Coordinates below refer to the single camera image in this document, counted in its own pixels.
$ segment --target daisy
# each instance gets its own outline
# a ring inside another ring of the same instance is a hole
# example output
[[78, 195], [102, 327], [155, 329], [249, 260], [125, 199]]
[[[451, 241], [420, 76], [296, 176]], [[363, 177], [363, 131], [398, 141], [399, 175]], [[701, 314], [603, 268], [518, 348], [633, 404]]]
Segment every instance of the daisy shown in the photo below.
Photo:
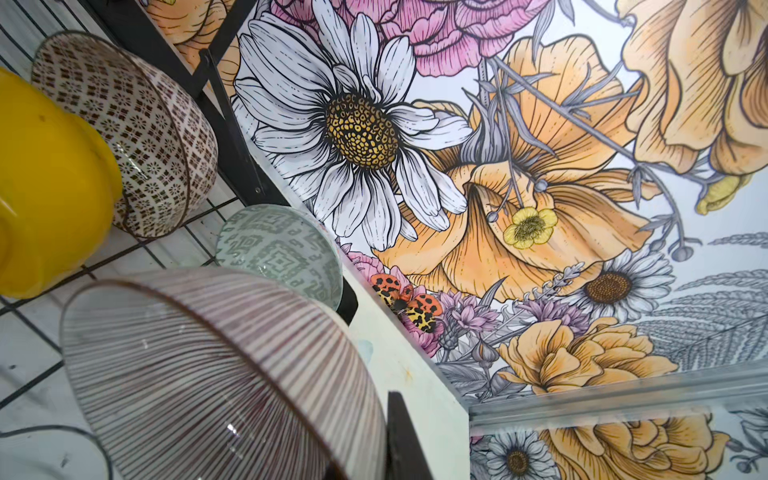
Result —
[[600, 275], [567, 297], [571, 305], [590, 311], [590, 318], [613, 316], [619, 321], [640, 319], [653, 312], [656, 299], [669, 295], [672, 266], [648, 245], [632, 253], [629, 249], [603, 264]]
[[492, 480], [559, 480], [560, 470], [536, 432], [502, 432], [488, 441], [486, 466]]
[[415, 74], [407, 37], [379, 49], [369, 17], [357, 15], [349, 31], [327, 0], [315, 0], [313, 9], [320, 45], [267, 13], [240, 36], [255, 78], [238, 79], [235, 89], [259, 121], [256, 146], [340, 237], [362, 226], [377, 250], [399, 234], [416, 239], [393, 181], [419, 221], [448, 229], [443, 209], [460, 214], [466, 199], [420, 150], [460, 144], [472, 129], [459, 116], [403, 102]]

